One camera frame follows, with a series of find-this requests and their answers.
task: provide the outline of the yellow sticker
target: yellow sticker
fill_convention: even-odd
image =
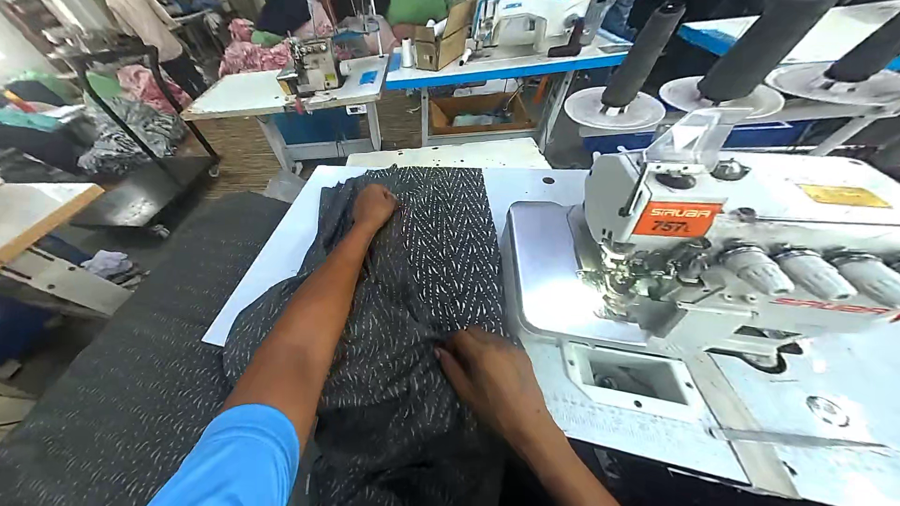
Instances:
[[[818,203],[838,203],[860,207],[891,207],[876,194],[857,186],[797,185]]]

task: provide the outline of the orange label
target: orange label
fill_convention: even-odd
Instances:
[[[648,202],[632,233],[700,237],[707,233],[721,210],[720,203]]]

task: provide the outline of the hand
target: hand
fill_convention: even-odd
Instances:
[[[525,351],[469,327],[435,348],[435,354],[460,398],[520,454],[529,445],[562,435]]]
[[[356,196],[353,221],[358,227],[375,234],[397,207],[397,197],[383,185],[369,185]]]

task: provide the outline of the caster wheel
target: caster wheel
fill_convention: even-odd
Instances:
[[[172,234],[172,232],[169,231],[169,229],[167,229],[165,225],[153,225],[152,227],[150,227],[150,232],[160,239],[168,239],[168,236]]]

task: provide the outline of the forearm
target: forearm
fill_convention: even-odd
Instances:
[[[558,505],[618,506],[555,425],[514,446]]]
[[[373,235],[354,226],[303,282],[223,409],[249,403],[273,406],[291,420],[305,442]]]

